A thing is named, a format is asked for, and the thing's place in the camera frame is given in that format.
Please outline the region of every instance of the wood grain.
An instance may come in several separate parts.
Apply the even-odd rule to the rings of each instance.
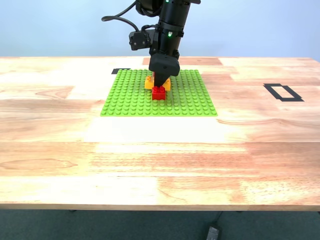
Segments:
[[[112,69],[148,63],[0,58],[0,208],[320,211],[320,63],[182,57],[218,117],[99,117]]]

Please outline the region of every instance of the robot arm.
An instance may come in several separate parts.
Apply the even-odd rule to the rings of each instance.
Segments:
[[[184,36],[184,27],[192,3],[200,4],[201,0],[136,0],[129,7],[135,5],[137,12],[144,16],[159,16],[156,25],[145,25],[140,31],[135,26],[135,31],[129,35],[129,44],[133,51],[150,48],[149,70],[154,72],[154,85],[157,87],[162,86],[170,76],[177,76],[180,72],[178,48]],[[116,16],[123,22],[126,19],[120,16],[124,12]]]

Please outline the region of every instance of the light blue wall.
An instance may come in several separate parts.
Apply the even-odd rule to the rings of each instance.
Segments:
[[[131,51],[131,26],[100,20],[132,1],[2,0],[0,56],[147,55]],[[125,17],[139,27],[157,22],[135,10]],[[320,61],[320,0],[202,0],[191,6],[179,51]]]

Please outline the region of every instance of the floor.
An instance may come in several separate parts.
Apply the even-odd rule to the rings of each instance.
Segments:
[[[214,211],[0,210],[0,240],[205,240]],[[221,240],[319,240],[317,212],[224,212]]]

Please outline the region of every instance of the yellow lego brick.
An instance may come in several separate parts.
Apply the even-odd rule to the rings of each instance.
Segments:
[[[147,76],[144,82],[145,89],[152,89],[154,87],[154,78],[151,76]]]
[[[170,91],[171,90],[171,81],[170,78],[168,78],[165,83],[163,84],[163,87],[165,88],[166,91]]]
[[[152,90],[154,85],[155,85],[154,77],[153,76],[147,76],[145,78],[145,81],[144,81],[144,88]],[[170,78],[168,78],[162,86],[164,87],[164,89],[166,91],[170,91],[171,90]]]

